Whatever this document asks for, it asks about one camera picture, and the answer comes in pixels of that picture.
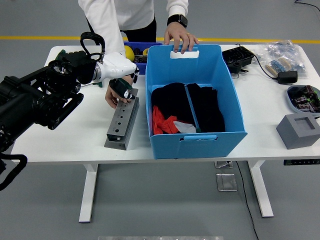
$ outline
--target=clothing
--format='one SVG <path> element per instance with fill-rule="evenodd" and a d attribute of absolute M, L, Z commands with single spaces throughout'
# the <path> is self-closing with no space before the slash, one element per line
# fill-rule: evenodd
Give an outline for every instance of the clothing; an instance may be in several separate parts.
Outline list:
<path fill-rule="evenodd" d="M 142 29 L 155 17 L 154 0 L 78 0 L 95 33 L 105 41 L 105 52 L 124 53 L 120 30 Z M 188 0 L 167 0 L 169 16 L 188 14 Z"/>
<path fill-rule="evenodd" d="M 211 86 L 200 87 L 196 83 L 187 84 L 188 94 L 202 133 L 225 132 L 225 121 L 218 105 L 218 91 Z M 177 121 L 196 126 L 189 105 L 185 84 L 170 83 L 158 87 L 151 93 L 151 106 L 157 106 L 165 120 L 176 116 Z"/>
<path fill-rule="evenodd" d="M 197 129 L 191 123 L 184 123 L 180 121 L 173 121 L 175 127 L 182 134 L 195 134 Z"/>
<path fill-rule="evenodd" d="M 144 28 L 135 30 L 123 30 L 129 42 L 155 43 L 157 40 L 157 22 L 156 17 Z"/>
<path fill-rule="evenodd" d="M 159 108 L 157 106 L 153 106 L 152 129 L 154 135 L 163 133 L 176 134 L 179 131 L 174 124 L 176 121 L 176 116 L 170 116 L 168 119 L 165 119 Z"/>

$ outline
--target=gray floor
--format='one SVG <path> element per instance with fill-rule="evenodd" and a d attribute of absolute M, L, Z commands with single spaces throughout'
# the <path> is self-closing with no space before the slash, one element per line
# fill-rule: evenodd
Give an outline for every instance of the gray floor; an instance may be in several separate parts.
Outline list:
<path fill-rule="evenodd" d="M 293 0 L 189 2 L 188 30 L 199 38 L 320 39 L 320 12 Z M 308 3 L 320 7 L 319 1 Z M 165 31 L 165 7 L 166 1 L 155 1 L 158 37 Z M 79 36 L 88 30 L 77 1 L 6 0 L 0 3 L 0 13 L 0 36 Z M 23 77 L 43 66 L 52 47 L 78 44 L 74 40 L 0 40 L 0 72 L 2 77 Z M 300 45 L 320 73 L 320 45 Z M 213 162 L 101 165 L 92 222 L 80 224 L 85 168 L 29 164 L 0 192 L 0 239 L 223 236 L 255 240 L 241 176 L 234 165 L 232 170 L 216 169 Z M 261 171 L 272 218 L 261 217 L 248 165 L 239 162 L 239 166 L 260 240 L 319 239 L 318 165 L 264 163 Z M 237 192 L 217 190 L 216 173 L 222 172 L 236 175 Z"/>

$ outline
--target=black cloth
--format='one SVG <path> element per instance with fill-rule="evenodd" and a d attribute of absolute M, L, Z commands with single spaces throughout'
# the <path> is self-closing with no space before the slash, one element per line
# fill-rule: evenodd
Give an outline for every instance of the black cloth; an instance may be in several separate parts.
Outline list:
<path fill-rule="evenodd" d="M 218 106 L 218 91 L 212 87 L 200 87 L 196 83 L 188 84 L 187 89 L 201 132 L 225 132 L 224 117 Z M 152 109 L 157 106 L 165 119 L 176 116 L 178 121 L 196 127 L 183 83 L 170 83 L 155 89 L 151 94 L 151 105 Z"/>

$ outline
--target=black pants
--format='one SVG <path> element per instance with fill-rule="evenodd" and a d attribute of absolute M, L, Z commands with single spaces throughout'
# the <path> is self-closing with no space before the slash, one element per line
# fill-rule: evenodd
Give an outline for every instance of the black pants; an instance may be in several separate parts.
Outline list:
<path fill-rule="evenodd" d="M 87 19 L 90 31 L 94 33 L 92 26 Z M 157 22 L 156 18 L 146 27 L 135 30 L 121 30 L 124 32 L 129 42 L 141 42 L 141 43 L 155 43 L 157 37 Z"/>

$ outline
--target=bin handle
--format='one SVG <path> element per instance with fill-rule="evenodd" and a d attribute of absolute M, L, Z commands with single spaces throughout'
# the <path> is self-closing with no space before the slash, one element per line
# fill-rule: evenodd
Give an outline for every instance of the bin handle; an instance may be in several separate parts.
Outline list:
<path fill-rule="evenodd" d="M 178 52 L 171 51 L 171 59 L 197 59 L 199 58 L 199 50 L 197 51 L 185 51 L 184 54 L 181 54 L 181 49 L 179 48 Z"/>
<path fill-rule="evenodd" d="M 194 135 L 194 136 L 184 136 L 181 140 L 185 141 L 197 141 L 197 140 L 217 140 L 217 135 Z"/>

